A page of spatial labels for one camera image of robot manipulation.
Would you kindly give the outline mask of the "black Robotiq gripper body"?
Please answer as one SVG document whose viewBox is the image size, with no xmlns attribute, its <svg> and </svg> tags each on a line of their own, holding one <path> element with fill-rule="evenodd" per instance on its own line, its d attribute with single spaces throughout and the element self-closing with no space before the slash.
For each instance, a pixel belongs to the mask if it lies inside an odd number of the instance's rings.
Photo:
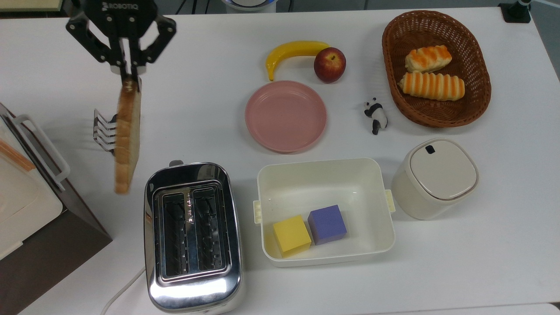
<svg viewBox="0 0 560 315">
<path fill-rule="evenodd" d="M 84 0 L 83 11 L 88 19 L 88 38 L 96 40 L 89 30 L 92 23 L 106 38 L 140 41 L 158 16 L 152 0 Z"/>
</svg>

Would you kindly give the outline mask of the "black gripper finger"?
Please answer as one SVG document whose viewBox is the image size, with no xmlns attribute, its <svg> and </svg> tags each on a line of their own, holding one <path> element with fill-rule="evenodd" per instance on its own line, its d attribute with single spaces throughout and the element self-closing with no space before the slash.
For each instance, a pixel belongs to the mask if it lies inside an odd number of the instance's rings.
<svg viewBox="0 0 560 315">
<path fill-rule="evenodd" d="M 122 38 L 119 36 L 116 16 L 102 14 L 94 21 L 96 27 L 108 38 L 109 45 L 100 41 L 89 29 L 91 22 L 85 12 L 77 12 L 68 20 L 66 29 L 98 62 L 108 62 L 111 71 L 124 81 L 130 77 L 125 61 Z"/>
<path fill-rule="evenodd" d="M 146 71 L 147 63 L 154 63 L 162 54 L 163 50 L 170 43 L 176 34 L 176 22 L 170 18 L 158 15 L 155 17 L 158 36 L 154 42 L 144 50 L 140 47 L 140 38 L 143 36 L 138 32 L 138 18 L 131 21 L 131 78 L 137 84 L 137 90 L 140 91 L 141 83 L 139 75 Z"/>
</svg>

